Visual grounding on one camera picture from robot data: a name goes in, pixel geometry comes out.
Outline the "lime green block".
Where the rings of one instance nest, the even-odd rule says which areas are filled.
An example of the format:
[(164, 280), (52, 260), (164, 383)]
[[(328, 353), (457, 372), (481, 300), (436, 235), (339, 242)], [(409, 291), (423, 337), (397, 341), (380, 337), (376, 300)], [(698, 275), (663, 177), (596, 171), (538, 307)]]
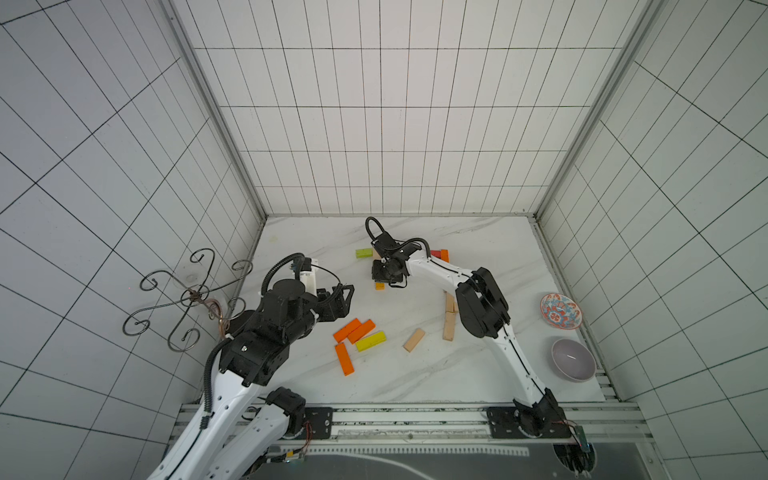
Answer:
[(373, 249), (372, 248), (357, 249), (355, 251), (355, 256), (357, 259), (372, 258)]

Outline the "natural wood block diagonal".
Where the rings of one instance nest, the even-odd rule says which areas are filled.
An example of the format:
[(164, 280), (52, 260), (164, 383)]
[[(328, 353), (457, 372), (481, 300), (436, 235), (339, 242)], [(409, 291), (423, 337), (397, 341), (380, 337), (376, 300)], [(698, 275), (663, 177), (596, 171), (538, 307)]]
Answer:
[(448, 292), (445, 293), (445, 312), (446, 313), (458, 312), (457, 302), (453, 297), (453, 295)]
[(422, 330), (421, 328), (417, 328), (411, 334), (408, 340), (404, 343), (403, 348), (407, 352), (411, 353), (418, 346), (418, 344), (423, 340), (424, 336), (425, 336), (425, 331)]

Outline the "natural wood block bottom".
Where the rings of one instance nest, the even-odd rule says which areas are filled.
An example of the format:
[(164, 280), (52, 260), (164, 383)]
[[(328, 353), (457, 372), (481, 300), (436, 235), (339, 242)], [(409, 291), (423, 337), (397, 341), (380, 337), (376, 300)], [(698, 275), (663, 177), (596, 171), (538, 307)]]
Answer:
[(444, 318), (442, 338), (445, 341), (452, 342), (455, 336), (455, 328), (456, 328), (456, 313), (446, 312), (445, 318)]

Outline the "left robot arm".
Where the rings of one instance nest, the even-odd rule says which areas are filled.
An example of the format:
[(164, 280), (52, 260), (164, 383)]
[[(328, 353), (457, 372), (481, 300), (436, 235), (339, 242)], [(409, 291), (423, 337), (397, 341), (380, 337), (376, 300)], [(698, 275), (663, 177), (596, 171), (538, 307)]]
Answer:
[(151, 473), (153, 479), (237, 479), (304, 424), (306, 401), (270, 387), (291, 345), (319, 322), (349, 314), (351, 285), (311, 292), (299, 278), (264, 281), (261, 300), (206, 361), (201, 406)]

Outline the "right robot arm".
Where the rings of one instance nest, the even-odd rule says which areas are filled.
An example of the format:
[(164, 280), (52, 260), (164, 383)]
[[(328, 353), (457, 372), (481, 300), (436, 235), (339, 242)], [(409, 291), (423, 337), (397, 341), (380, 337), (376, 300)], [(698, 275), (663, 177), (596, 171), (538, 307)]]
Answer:
[(484, 339), (505, 367), (505, 377), (516, 383), (513, 404), (521, 434), (540, 438), (553, 424), (567, 425), (554, 393), (536, 374), (510, 326), (509, 305), (493, 274), (486, 268), (461, 268), (419, 252), (406, 260), (395, 257), (373, 262), (373, 280), (404, 287), (414, 277), (452, 294), (464, 329)]

